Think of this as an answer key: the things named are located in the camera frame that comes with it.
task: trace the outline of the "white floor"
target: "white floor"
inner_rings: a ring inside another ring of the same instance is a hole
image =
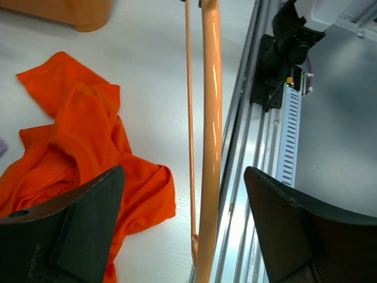
[[[197,2],[192,3],[191,13],[199,188],[203,62]],[[220,3],[224,119],[253,4],[253,0]],[[23,154],[19,129],[51,123],[15,74],[40,65],[61,50],[122,87],[120,116],[134,154],[166,164],[173,171],[177,216],[126,238],[116,260],[119,282],[187,282],[191,255],[184,4],[179,0],[118,0],[109,23],[88,34],[69,25],[0,10],[0,137],[9,144],[0,158],[0,174]]]

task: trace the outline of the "orange pipe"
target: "orange pipe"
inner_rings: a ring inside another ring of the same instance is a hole
[[[222,138],[221,44],[218,0],[201,0],[201,12],[204,47],[204,143],[195,283],[208,283],[216,243]]]
[[[196,234],[195,213],[195,165],[194,165],[194,123],[193,123],[193,88],[191,72],[191,33],[190,33],[190,0],[186,0],[186,57],[187,57],[187,109],[188,109],[188,154],[190,160],[190,216],[191,216],[191,254],[196,266],[198,254],[198,236]]]
[[[190,1],[186,0],[186,56],[188,137],[190,155],[191,253],[196,268],[195,283],[208,283],[216,242],[220,190],[222,84],[220,17],[217,0],[202,0],[204,45],[204,142],[201,182],[200,234],[196,235],[193,96],[191,77]]]

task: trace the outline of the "orange metal pole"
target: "orange metal pole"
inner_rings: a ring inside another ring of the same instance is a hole
[[[197,262],[198,236],[196,234],[195,213],[195,172],[194,172],[194,126],[193,126],[193,88],[191,72],[191,32],[190,32],[190,0],[184,4],[186,10],[186,66],[187,66],[187,109],[188,109],[188,153],[190,159],[190,215],[191,215],[191,254],[194,266]]]
[[[195,283],[208,283],[216,243],[222,138],[220,17],[217,0],[201,0],[204,47],[204,142],[199,237],[196,235],[190,2],[186,0],[187,104],[190,155],[191,252]]]
[[[204,47],[204,143],[196,283],[208,283],[219,209],[222,139],[220,12],[218,0],[201,0]]]

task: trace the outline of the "crumpled fabric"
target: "crumpled fabric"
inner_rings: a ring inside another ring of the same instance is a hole
[[[175,215],[172,174],[169,168],[132,154],[118,116],[118,85],[64,52],[16,76],[54,123],[19,131],[25,153],[0,178],[0,217],[122,165],[126,182],[103,281],[116,283],[113,261],[125,236]]]

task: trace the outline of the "orange container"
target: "orange container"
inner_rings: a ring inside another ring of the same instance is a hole
[[[80,32],[103,27],[113,0],[0,0],[0,7],[74,25]]]

